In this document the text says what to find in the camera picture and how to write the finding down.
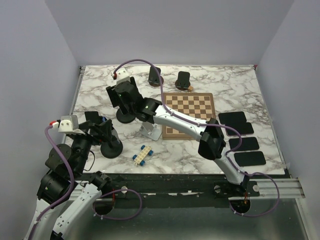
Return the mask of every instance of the chessboard square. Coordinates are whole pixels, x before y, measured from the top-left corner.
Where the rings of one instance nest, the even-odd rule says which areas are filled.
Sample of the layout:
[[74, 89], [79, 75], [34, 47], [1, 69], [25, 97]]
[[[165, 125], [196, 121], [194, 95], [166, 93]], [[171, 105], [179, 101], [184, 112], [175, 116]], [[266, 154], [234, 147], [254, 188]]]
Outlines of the chessboard square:
[[171, 128], [171, 127], [167, 127], [166, 128], [166, 133], [167, 134], [172, 134], [173, 132], [174, 132], [173, 128]]

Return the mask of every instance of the cable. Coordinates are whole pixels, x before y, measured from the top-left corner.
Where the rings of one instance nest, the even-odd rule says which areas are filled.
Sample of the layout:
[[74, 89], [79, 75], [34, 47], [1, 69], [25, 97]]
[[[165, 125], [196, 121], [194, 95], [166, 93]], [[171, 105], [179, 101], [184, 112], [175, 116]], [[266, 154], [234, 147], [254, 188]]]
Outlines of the cable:
[[[132, 63], [132, 62], [143, 62], [143, 63], [146, 63], [146, 64], [150, 65], [150, 66], [155, 70], [158, 79], [159, 79], [159, 80], [161, 79], [160, 73], [158, 72], [157, 68], [156, 68], [151, 62], [149, 62], [149, 61], [147, 61], [147, 60], [143, 60], [143, 59], [138, 59], [138, 58], [137, 58], [137, 59], [128, 60], [128, 61], [125, 61], [124, 63], [120, 64], [120, 65], [113, 71], [113, 75], [117, 77], [117, 71], [118, 71], [120, 68], [122, 68], [124, 65], [126, 65], [126, 64], [128, 64], [128, 63]], [[184, 117], [182, 117], [182, 116], [180, 116], [180, 115], [176, 115], [174, 112], [171, 112], [171, 111], [168, 109], [167, 105], [165, 104], [165, 96], [164, 96], [163, 83], [162, 83], [161, 80], [160, 80], [159, 82], [160, 82], [160, 91], [161, 91], [161, 101], [162, 101], [162, 105], [163, 105], [164, 109], [165, 109], [169, 114], [175, 116], [175, 117], [178, 118], [178, 119], [181, 119], [182, 121], [185, 121], [185, 122], [190, 123], [190, 124], [198, 125], [197, 122], [194, 122], [194, 121], [191, 121], [191, 120], [189, 120], [189, 119], [186, 119], [186, 118], [184, 118]], [[242, 214], [242, 213], [239, 213], [239, 212], [235, 211], [232, 206], [231, 206], [231, 210], [233, 210], [233, 212], [234, 212], [235, 214], [237, 214], [237, 215], [244, 216], [244, 217], [250, 217], [250, 218], [260, 217], [260, 216], [263, 216], [263, 215], [265, 215], [265, 214], [268, 214], [268, 213], [272, 212], [272, 211], [278, 206], [278, 204], [279, 204], [279, 202], [280, 202], [280, 191], [279, 191], [279, 188], [278, 188], [277, 183], [272, 179], [272, 177], [270, 177], [270, 176], [268, 176], [267, 174], [264, 174], [264, 173], [262, 173], [262, 172], [254, 172], [254, 173], [252, 173], [252, 174], [248, 174], [247, 172], [241, 171], [241, 170], [234, 164], [234, 162], [231, 160], [231, 158], [228, 156], [228, 154], [229, 154], [230, 152], [236, 151], [236, 150], [241, 146], [241, 144], [242, 144], [242, 138], [241, 138], [240, 133], [239, 133], [237, 130], [235, 130], [234, 128], [232, 128], [232, 127], [225, 126], [225, 125], [220, 125], [220, 124], [200, 123], [199, 126], [218, 127], [218, 128], [229, 129], [229, 130], [235, 132], [236, 135], [239, 137], [239, 143], [238, 143], [238, 145], [235, 146], [234, 148], [232, 148], [232, 149], [230, 149], [230, 150], [228, 150], [228, 151], [225, 152], [225, 156], [226, 156], [226, 158], [228, 159], [228, 161], [230, 162], [230, 164], [231, 164], [231, 165], [233, 166], [233, 168], [236, 169], [239, 173], [242, 173], [242, 174], [244, 174], [244, 175], [246, 175], [246, 176], [248, 176], [248, 177], [253, 177], [253, 176], [255, 176], [255, 175], [262, 175], [262, 176], [265, 176], [265, 177], [269, 178], [269, 179], [274, 183], [274, 186], [275, 186], [275, 188], [276, 188], [276, 191], [277, 191], [277, 201], [276, 201], [275, 205], [274, 205], [270, 210], [268, 210], [268, 211], [266, 211], [266, 212], [264, 212], [264, 213], [257, 214], [257, 215], [244, 215], [244, 214]]]
[[86, 171], [86, 172], [89, 172], [89, 171], [92, 169], [92, 167], [93, 167], [94, 164], [95, 164], [95, 160], [96, 160], [96, 155], [95, 155], [95, 153], [94, 153], [93, 151], [91, 151], [91, 150], [90, 150], [90, 153], [93, 154], [93, 163], [92, 163], [91, 167], [90, 167], [88, 170], [83, 169], [83, 170]]
[[39, 223], [39, 221], [41, 220], [42, 216], [50, 209], [58, 206], [60, 203], [62, 203], [74, 190], [74, 185], [75, 185], [75, 177], [74, 174], [72, 172], [71, 166], [68, 163], [68, 160], [66, 159], [66, 157], [64, 156], [64, 154], [60, 151], [60, 149], [57, 147], [57, 145], [55, 144], [55, 142], [52, 140], [52, 138], [50, 137], [48, 131], [49, 129], [51, 129], [53, 126], [49, 125], [45, 128], [44, 133], [46, 138], [48, 139], [49, 143], [52, 145], [52, 147], [54, 148], [54, 150], [58, 153], [59, 157], [62, 159], [63, 163], [66, 166], [66, 169], [68, 170], [69, 176], [70, 176], [70, 185], [69, 185], [69, 189], [68, 191], [61, 197], [59, 198], [57, 201], [53, 202], [51, 205], [49, 205], [47, 208], [45, 208], [40, 214], [39, 216], [36, 218], [35, 223], [30, 231], [28, 240], [31, 240], [33, 238], [33, 234], [36, 230], [37, 224]]
[[136, 211], [135, 214], [131, 215], [131, 216], [127, 216], [127, 217], [123, 217], [123, 218], [117, 218], [117, 217], [112, 217], [112, 216], [105, 216], [105, 215], [99, 215], [97, 212], [96, 212], [96, 209], [95, 209], [95, 204], [92, 204], [92, 210], [94, 211], [94, 216], [99, 216], [104, 219], [110, 219], [110, 220], [118, 220], [118, 221], [125, 221], [125, 220], [130, 220], [130, 219], [133, 219], [134, 217], [138, 216], [140, 213], [141, 213], [141, 210], [142, 210], [142, 198], [140, 196], [140, 194], [138, 192], [136, 192], [135, 190], [132, 190], [132, 189], [126, 189], [126, 190], [123, 190], [123, 189], [118, 189], [118, 190], [114, 190], [114, 191], [111, 191], [111, 192], [108, 192], [104, 195], [102, 195], [100, 198], [104, 198], [108, 195], [111, 195], [111, 194], [114, 194], [114, 193], [118, 193], [118, 192], [123, 192], [123, 191], [128, 191], [128, 192], [132, 192], [134, 194], [136, 194], [139, 198], [139, 201], [140, 201], [140, 205], [139, 205], [139, 209]]

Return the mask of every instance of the toy car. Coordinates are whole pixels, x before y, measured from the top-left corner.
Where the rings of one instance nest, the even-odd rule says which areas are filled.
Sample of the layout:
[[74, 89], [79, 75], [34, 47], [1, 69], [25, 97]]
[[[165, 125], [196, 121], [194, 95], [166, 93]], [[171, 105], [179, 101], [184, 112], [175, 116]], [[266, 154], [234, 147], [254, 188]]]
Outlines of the toy car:
[[134, 165], [145, 165], [146, 161], [144, 160], [147, 155], [152, 156], [154, 154], [154, 151], [151, 150], [150, 146], [141, 146], [141, 152], [138, 155], [134, 155], [132, 159], [134, 160]]

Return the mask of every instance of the black wire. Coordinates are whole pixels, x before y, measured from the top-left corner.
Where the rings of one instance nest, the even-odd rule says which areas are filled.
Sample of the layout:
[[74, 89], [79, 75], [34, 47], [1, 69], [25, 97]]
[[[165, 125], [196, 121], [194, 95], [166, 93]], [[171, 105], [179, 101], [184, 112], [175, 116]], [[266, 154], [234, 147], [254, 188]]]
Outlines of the black wire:
[[94, 164], [95, 164], [95, 160], [96, 160], [96, 155], [95, 155], [95, 153], [94, 153], [93, 151], [91, 151], [91, 150], [90, 150], [90, 153], [93, 154], [93, 163], [92, 163], [91, 167], [90, 167], [88, 170], [83, 169], [83, 170], [86, 171], [86, 172], [89, 172], [89, 171], [92, 169], [92, 167], [93, 167]]

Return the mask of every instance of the marble table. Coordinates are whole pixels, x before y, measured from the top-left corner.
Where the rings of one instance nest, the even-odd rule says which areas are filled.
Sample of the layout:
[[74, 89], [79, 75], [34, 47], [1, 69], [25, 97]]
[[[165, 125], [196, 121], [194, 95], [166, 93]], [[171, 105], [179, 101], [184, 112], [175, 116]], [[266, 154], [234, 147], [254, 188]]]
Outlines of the marble table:
[[[111, 74], [115, 65], [87, 66], [79, 89], [73, 114], [78, 116], [79, 123], [85, 121], [85, 111], [98, 111], [100, 115], [112, 120], [123, 143], [122, 154], [115, 159], [102, 156], [98, 146], [92, 147], [96, 155], [90, 172], [105, 173], [140, 173], [140, 174], [223, 174], [214, 161], [202, 158], [198, 154], [199, 143], [195, 140], [153, 141], [139, 132], [141, 122], [135, 120], [122, 124], [116, 119], [117, 109], [112, 107], [107, 86], [115, 85]], [[223, 112], [243, 111], [247, 121], [252, 123], [254, 134], [264, 153], [266, 165], [248, 166], [244, 170], [266, 174], [284, 174], [284, 162], [279, 154], [275, 136], [270, 124], [267, 108], [259, 88], [253, 66], [186, 66], [157, 65], [164, 78], [164, 92], [180, 92], [175, 87], [179, 71], [190, 72], [191, 85], [196, 93], [212, 93], [216, 115]], [[143, 97], [161, 100], [160, 88], [149, 85], [147, 65], [127, 65], [126, 70], [134, 76]], [[229, 143], [223, 129], [227, 148]], [[146, 158], [146, 164], [135, 166], [132, 156], [140, 152], [141, 145], [152, 147], [154, 154]], [[85, 169], [93, 163], [90, 154]]]

